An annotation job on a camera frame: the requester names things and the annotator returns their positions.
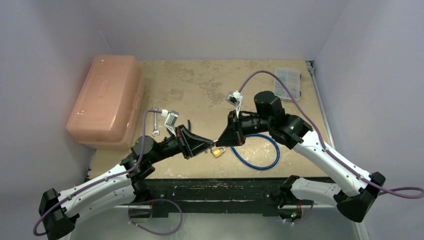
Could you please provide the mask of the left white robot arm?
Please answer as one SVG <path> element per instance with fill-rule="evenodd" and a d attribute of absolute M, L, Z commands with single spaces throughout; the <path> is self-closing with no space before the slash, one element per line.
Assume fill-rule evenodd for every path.
<path fill-rule="evenodd" d="M 161 142 L 143 135 L 131 153 L 104 174 L 68 190 L 45 191 L 36 225 L 43 224 L 49 240 L 58 240 L 75 229 L 77 220 L 83 217 L 82 211 L 93 210 L 96 201 L 108 207 L 131 202 L 142 205 L 153 197 L 145 178 L 155 171 L 155 163 L 178 154 L 190 159 L 214 145 L 213 140 L 190 132 L 184 125 L 176 128 L 176 135 Z"/>

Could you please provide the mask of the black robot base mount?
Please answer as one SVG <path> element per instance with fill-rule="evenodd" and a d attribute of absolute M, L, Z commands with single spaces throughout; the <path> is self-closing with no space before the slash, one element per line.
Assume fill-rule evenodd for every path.
<path fill-rule="evenodd" d="M 178 212 L 168 200 L 183 213 L 289 216 L 289 210 L 312 202 L 283 193 L 285 181 L 285 177 L 150 178 L 142 181 L 144 190 L 137 193 L 135 202 L 156 200 L 152 205 L 155 218 Z"/>

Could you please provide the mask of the blue cable lock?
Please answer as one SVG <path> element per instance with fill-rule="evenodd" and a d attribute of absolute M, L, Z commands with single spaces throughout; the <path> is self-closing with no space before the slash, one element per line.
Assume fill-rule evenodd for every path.
<path fill-rule="evenodd" d="M 268 171 L 280 161 L 281 151 L 276 141 L 265 134 L 250 134 L 245 146 L 231 147 L 235 157 L 256 171 Z"/>

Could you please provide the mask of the brass padlock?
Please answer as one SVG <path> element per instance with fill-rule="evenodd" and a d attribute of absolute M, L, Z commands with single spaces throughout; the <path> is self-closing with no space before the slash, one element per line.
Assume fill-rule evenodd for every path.
<path fill-rule="evenodd" d="M 217 147 L 217 148 L 211 148 L 210 152 L 211 154 L 215 157 L 218 158 L 220 157 L 222 154 L 224 154 L 226 151 L 226 149 L 224 147 Z"/>

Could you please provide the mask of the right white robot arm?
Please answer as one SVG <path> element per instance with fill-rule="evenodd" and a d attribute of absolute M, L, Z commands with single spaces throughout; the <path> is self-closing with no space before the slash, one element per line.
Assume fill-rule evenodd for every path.
<path fill-rule="evenodd" d="M 364 220 L 380 193 L 379 187 L 386 181 L 381 173 L 369 173 L 355 166 L 321 142 L 318 132 L 301 117 L 286 113 L 280 98 L 271 91 L 254 96 L 255 112 L 240 110 L 243 97 L 238 91 L 230 92 L 225 100 L 235 110 L 229 112 L 216 147 L 242 146 L 248 135 L 268 132 L 275 142 L 304 156 L 333 180 L 325 183 L 291 175 L 275 196 L 280 207 L 296 200 L 310 200 L 336 207 L 353 222 Z"/>

